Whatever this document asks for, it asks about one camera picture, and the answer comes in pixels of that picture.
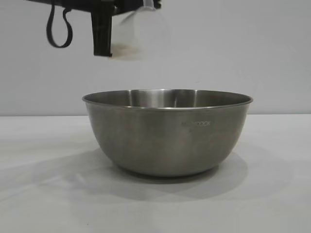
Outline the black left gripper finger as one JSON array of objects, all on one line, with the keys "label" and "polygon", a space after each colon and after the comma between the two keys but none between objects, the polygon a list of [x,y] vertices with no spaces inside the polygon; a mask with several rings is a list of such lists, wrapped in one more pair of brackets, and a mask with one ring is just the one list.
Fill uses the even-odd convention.
[{"label": "black left gripper finger", "polygon": [[[162,5],[161,0],[153,0],[154,7],[160,9]],[[143,0],[117,0],[116,7],[119,10],[136,10],[143,6]]]}]

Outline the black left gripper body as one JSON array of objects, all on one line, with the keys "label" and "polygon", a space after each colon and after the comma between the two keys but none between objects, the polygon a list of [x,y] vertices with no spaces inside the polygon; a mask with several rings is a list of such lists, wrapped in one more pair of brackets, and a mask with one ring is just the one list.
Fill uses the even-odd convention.
[{"label": "black left gripper body", "polygon": [[[95,56],[111,57],[112,17],[115,6],[112,0],[33,0],[33,2],[51,6],[50,15],[46,25],[46,36],[51,46],[58,49],[67,48],[73,39],[73,29],[67,20],[67,13],[71,10],[89,12],[93,34],[93,54]],[[52,24],[55,7],[63,7],[63,20],[65,21],[68,36],[63,45],[58,45],[52,35]]]}]

